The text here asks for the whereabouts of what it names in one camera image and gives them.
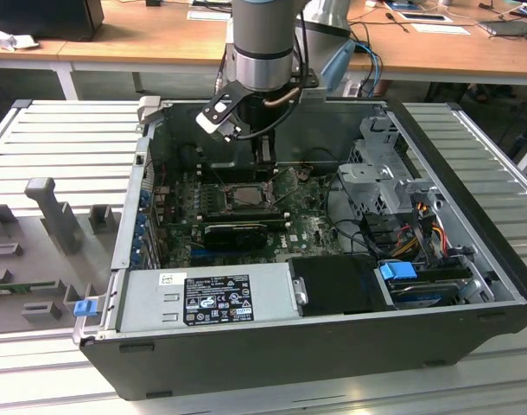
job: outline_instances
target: black plastic cover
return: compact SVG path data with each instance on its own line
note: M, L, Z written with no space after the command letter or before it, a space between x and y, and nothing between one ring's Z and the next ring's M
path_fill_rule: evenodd
M292 258L289 261L291 276L303 280L308 294L302 315L386 310L373 264L374 259L365 255Z

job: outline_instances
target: table surface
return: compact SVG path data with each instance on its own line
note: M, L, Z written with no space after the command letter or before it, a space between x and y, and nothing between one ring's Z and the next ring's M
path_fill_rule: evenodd
M31 49L17 49L15 52L0 48L0 59L57 61L58 53L66 44L66 41L37 40L40 47Z
M454 23L474 25L475 19L494 20L496 15L477 7L479 0L455 5L448 15ZM105 22L90 42L41 41L38 49L15 53L0 50L0 59L36 59L60 61L97 61L128 63L160 63L185 65L218 65L225 42L225 23L187 20L187 4L165 3L162 7L146 7L143 1L102 1ZM509 5L497 2L499 10ZM368 13L363 0L352 0L351 20ZM403 32L377 8L357 20L368 24L371 44L383 59L385 72L438 73L485 76L527 77L527 40L524 38L489 38L480 27L466 26L470 35L418 33L411 25ZM444 6L437 10L447 14ZM360 39L365 39L362 25L354 25ZM355 55L353 71L367 71L367 55Z

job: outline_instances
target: yellow wire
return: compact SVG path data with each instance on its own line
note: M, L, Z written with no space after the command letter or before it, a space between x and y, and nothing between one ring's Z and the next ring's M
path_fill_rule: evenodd
M410 242L408 242L406 245L402 246L400 249L398 249L396 252L392 254L393 257L396 257L402 253L407 252L409 249L411 249L413 246L415 246L417 243L417 238L413 238Z

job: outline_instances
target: metal bracket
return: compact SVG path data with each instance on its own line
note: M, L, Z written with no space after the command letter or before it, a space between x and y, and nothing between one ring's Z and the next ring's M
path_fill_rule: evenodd
M142 97L137 107L139 124L147 125L156 121L162 116L162 109L169 108L171 105L168 101L162 101L162 97L159 96Z

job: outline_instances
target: white paper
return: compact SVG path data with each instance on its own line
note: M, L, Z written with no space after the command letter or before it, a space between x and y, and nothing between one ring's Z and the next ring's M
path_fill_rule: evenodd
M445 35L470 35L461 26L447 26L445 24L411 23L415 30L421 33L443 33Z
M215 22L227 22L231 18L230 13L221 13L215 11L197 11L191 10L187 13L188 20L210 20Z
M30 35L11 35L0 30L0 48L14 52L16 49L35 48L39 43Z

